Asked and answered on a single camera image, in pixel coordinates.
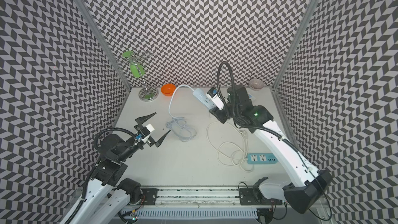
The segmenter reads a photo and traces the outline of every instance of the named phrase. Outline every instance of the orange bowl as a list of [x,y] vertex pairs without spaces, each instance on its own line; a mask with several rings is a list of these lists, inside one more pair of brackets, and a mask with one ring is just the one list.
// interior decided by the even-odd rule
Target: orange bowl
[[172,96],[174,90],[176,89],[176,86],[174,84],[165,84],[163,87],[160,89],[160,91],[165,95],[165,96]]

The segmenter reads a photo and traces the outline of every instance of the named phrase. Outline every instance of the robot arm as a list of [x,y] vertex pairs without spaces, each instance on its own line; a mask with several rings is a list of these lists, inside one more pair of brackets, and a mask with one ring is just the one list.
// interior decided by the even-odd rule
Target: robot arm
[[[274,120],[269,120],[263,127],[280,133],[281,129]],[[320,171],[309,162],[300,152],[294,151],[288,144],[275,135],[256,130],[254,132],[262,142],[271,150],[289,175],[289,182],[272,180],[263,181],[259,190],[266,198],[276,198],[287,201],[297,212],[303,214],[318,200],[329,186],[333,177],[329,170]]]
[[[117,186],[117,190],[108,201],[97,212],[97,207],[104,197],[106,197],[127,169],[125,162],[129,157],[144,149],[144,145],[155,145],[159,147],[167,134],[164,134],[158,141],[150,136],[154,131],[151,124],[142,125],[156,113],[137,118],[137,125],[134,128],[137,133],[132,133],[122,128],[108,128],[99,132],[94,138],[94,147],[100,153],[99,160],[92,171],[87,175],[87,180],[83,185],[83,193],[80,199],[72,206],[64,216],[61,224],[106,224],[129,202],[137,204],[140,202],[142,191],[140,184],[132,179],[126,178]],[[117,134],[106,136],[101,146],[98,146],[98,139],[102,134],[110,131],[122,131],[128,133],[131,138],[124,141]]]
[[[231,87],[227,88],[228,101],[224,99],[220,91],[219,79],[223,65],[228,68],[231,78]],[[298,148],[284,137],[273,116],[265,107],[253,106],[246,88],[242,85],[235,85],[232,69],[227,62],[220,63],[216,83],[218,90],[212,87],[207,92],[207,96],[212,101],[216,101],[215,104],[218,104],[209,112],[221,123],[232,118],[235,125],[247,128],[254,133],[272,151],[290,178],[290,181],[277,181],[264,177],[255,186],[258,186],[265,198],[287,201],[297,212],[305,213],[324,194],[332,181],[330,171],[318,170],[301,154]]]

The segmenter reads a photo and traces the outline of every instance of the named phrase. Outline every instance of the wire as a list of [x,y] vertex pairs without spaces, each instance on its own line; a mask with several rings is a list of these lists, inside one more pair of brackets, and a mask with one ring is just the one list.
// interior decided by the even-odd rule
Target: wire
[[120,211],[118,211],[117,212],[117,216],[119,216],[119,218],[122,220],[122,222],[124,222],[125,224],[133,224],[133,223],[135,223],[135,222],[137,222],[138,221],[138,219],[135,219],[135,220],[133,220],[133,221],[128,221],[128,220],[126,220],[125,218],[124,218],[124,215],[120,212]]
[[80,200],[80,202],[77,204],[75,210],[73,210],[71,216],[67,219],[67,221],[65,222],[65,224],[69,224],[73,218],[76,216],[77,212],[79,212],[80,208],[82,207],[83,203],[86,201],[86,193],[87,193],[87,186],[88,183],[90,181],[90,178],[94,172],[94,170],[97,168],[99,162],[101,161],[101,156],[98,157],[98,160],[96,162],[96,164],[92,167],[91,171],[88,173],[86,180],[83,183],[83,191],[82,191],[82,196],[80,197],[82,200]]
[[[191,139],[193,139],[193,138],[196,136],[196,130],[195,130],[193,127],[190,127],[190,126],[187,125],[187,122],[186,122],[186,120],[185,120],[184,117],[176,117],[176,116],[173,116],[173,115],[171,114],[171,112],[170,112],[170,107],[172,106],[173,98],[174,98],[174,96],[175,96],[177,90],[178,90],[180,87],[189,87],[192,91],[194,91],[192,87],[190,87],[190,86],[188,86],[188,85],[185,85],[185,84],[179,85],[179,86],[174,90],[172,99],[170,100],[170,104],[169,104],[169,114],[170,114],[170,116],[172,117],[172,120],[169,121],[169,122],[166,122],[166,128],[172,130],[172,131],[174,132],[174,134],[175,134],[182,142],[188,142],[188,141],[190,141]],[[175,130],[173,129],[173,126],[179,127],[179,128],[180,128],[180,131],[179,131],[179,132],[178,132],[178,131],[175,131]],[[181,133],[182,133],[183,131],[188,132],[188,133],[189,133],[189,136],[182,136]]]
[[132,213],[135,213],[138,209],[140,209],[140,207],[142,207],[143,202],[145,201],[145,195],[143,195],[144,197],[141,198],[141,204],[139,207],[137,207],[136,209],[132,210],[132,211],[127,211],[124,214],[122,214],[123,217],[131,215]]
[[129,130],[123,129],[123,128],[119,128],[119,127],[110,127],[110,128],[106,128],[103,129],[102,131],[98,132],[97,135],[94,137],[94,141],[93,141],[93,146],[94,148],[98,151],[98,139],[101,137],[102,134],[106,133],[106,132],[110,132],[110,131],[119,131],[119,132],[125,132],[128,135],[135,137],[136,135],[134,133],[132,133]]
[[[226,102],[225,102],[224,97],[222,96],[222,93],[221,93],[221,90],[220,90],[220,73],[221,73],[221,68],[222,68],[223,65],[226,65],[226,67],[228,68],[229,76],[230,76],[230,79],[231,79],[231,88],[232,88],[232,95],[231,95],[232,106],[231,106],[231,108],[232,108],[232,118],[234,119],[234,125],[236,126],[236,124],[238,124],[240,126],[240,127],[236,126],[237,128],[244,127],[244,128],[248,128],[248,129],[263,130],[265,132],[269,132],[269,133],[275,135],[278,139],[282,139],[282,136],[279,133],[277,133],[277,132],[275,132],[275,131],[273,131],[271,129],[268,129],[268,128],[265,128],[265,127],[248,126],[251,123],[251,121],[247,117],[241,116],[239,111],[236,111],[238,113],[238,115],[236,115],[235,108],[237,108],[238,106],[235,106],[235,103],[236,103],[236,101],[235,101],[236,91],[235,91],[234,75],[233,75],[231,66],[226,61],[223,61],[223,62],[220,63],[220,66],[218,67],[218,71],[217,71],[217,78],[216,78],[216,84],[217,84],[217,90],[218,90],[217,94],[218,94],[218,97],[221,99],[221,101],[224,103],[224,105],[226,106]],[[225,110],[226,110],[226,113],[227,113],[227,117],[230,118],[230,114],[229,114],[228,108],[225,107]],[[302,158],[300,156],[300,153],[299,153],[299,150],[288,139],[283,138],[282,141],[285,142],[290,148],[292,148],[297,153],[298,157],[301,159],[301,161],[305,165],[306,169],[311,173],[311,175],[314,177],[314,179],[316,180],[316,182],[318,183],[319,187],[322,190],[322,186],[319,183],[318,179],[314,176],[314,174],[309,170],[309,168],[307,167],[305,162],[302,160]],[[328,206],[329,206],[329,209],[330,209],[329,218],[328,219],[322,219],[319,216],[317,216],[314,212],[312,212],[311,209],[309,209],[309,211],[315,217],[317,217],[318,219],[324,220],[324,221],[328,221],[332,217],[332,210],[331,210],[331,206],[330,206],[329,200],[326,197],[325,191],[322,191],[322,192],[323,192],[323,195],[326,198],[326,202],[328,203]]]
[[[302,164],[304,164],[304,166],[305,166],[305,168],[307,169],[307,171],[311,173],[311,175],[314,177],[314,179],[316,180],[316,182],[318,183],[319,187],[320,187],[321,190],[322,190],[321,183],[319,183],[318,179],[317,179],[317,178],[315,177],[315,175],[311,172],[311,170],[308,168],[308,166],[306,165],[306,163],[302,160],[302,158],[301,158],[299,152],[296,152],[296,153],[297,153],[297,155],[300,157]],[[328,217],[327,219],[323,219],[323,218],[317,216],[314,212],[312,212],[311,209],[309,209],[309,211],[310,211],[316,218],[318,218],[318,219],[320,219],[320,220],[328,221],[328,220],[331,220],[331,217],[333,216],[333,213],[332,213],[332,211],[331,211],[330,202],[329,202],[329,199],[326,197],[325,191],[322,191],[322,192],[323,192],[323,195],[324,195],[325,198],[326,198],[326,202],[328,203],[328,206],[329,206],[329,209],[330,209],[330,215],[329,215],[329,217]]]
[[246,185],[246,188],[249,188],[248,185],[247,185],[246,183],[240,182],[240,183],[238,184],[238,190],[240,190],[239,185],[240,185],[241,183],[243,183],[244,185]]
[[[243,170],[244,172],[247,172],[247,173],[252,172],[252,171],[254,170],[254,164],[251,165],[251,169],[250,169],[250,170],[246,170],[246,169],[244,169],[244,168],[242,167],[242,163],[245,162],[245,161],[247,161],[247,155],[248,155],[248,150],[249,150],[246,132],[245,132],[245,131],[238,131],[237,129],[234,128],[234,126],[232,126],[230,123],[226,122],[226,123],[229,124],[237,133],[239,133],[239,135],[242,137],[243,146],[244,146],[244,147],[243,147],[243,150],[242,150],[241,147],[237,146],[236,144],[234,144],[234,143],[232,143],[232,142],[224,142],[224,143],[222,143],[222,144],[220,145],[220,147],[217,149],[217,148],[210,142],[210,139],[209,139],[209,128],[210,128],[210,126],[212,126],[214,123],[220,123],[220,124],[221,124],[221,122],[218,122],[218,121],[210,123],[210,124],[207,126],[207,128],[206,128],[206,138],[207,138],[207,141],[209,142],[209,144],[217,151],[217,160],[218,160],[218,162],[221,163],[222,165],[228,166],[228,167],[239,166],[239,167],[241,168],[241,170]],[[231,157],[229,157],[229,156],[225,155],[224,153],[222,153],[222,152],[220,151],[221,147],[222,147],[223,145],[225,145],[225,144],[233,145],[233,146],[237,147],[238,150],[235,151],[235,152],[233,152],[232,155],[231,155]],[[242,158],[234,158],[234,155],[235,155],[237,152],[242,152]],[[232,163],[232,164],[226,164],[226,163],[221,162],[221,161],[220,161],[220,157],[219,157],[220,154],[223,155],[223,156],[226,157],[226,158],[231,159],[231,163]]]
[[281,218],[272,217],[272,218],[274,218],[275,220],[282,220],[283,218],[286,217],[286,215],[287,215],[287,203],[285,202],[285,214],[283,215],[283,217],[281,217]]

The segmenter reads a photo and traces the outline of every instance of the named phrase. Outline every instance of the white ceramic bowl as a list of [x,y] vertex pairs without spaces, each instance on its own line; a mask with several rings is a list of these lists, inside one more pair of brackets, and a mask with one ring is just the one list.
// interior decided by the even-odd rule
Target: white ceramic bowl
[[257,78],[251,79],[249,81],[249,87],[254,91],[260,90],[261,88],[264,87],[264,85],[265,85],[264,82],[262,82],[260,79]]

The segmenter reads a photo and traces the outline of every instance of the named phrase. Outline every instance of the chrome stand base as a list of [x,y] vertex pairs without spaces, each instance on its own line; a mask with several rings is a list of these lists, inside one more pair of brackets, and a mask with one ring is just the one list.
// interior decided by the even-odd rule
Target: chrome stand base
[[148,102],[156,99],[159,95],[158,89],[156,87],[147,87],[147,89],[148,91],[145,88],[142,88],[138,93],[140,100]]

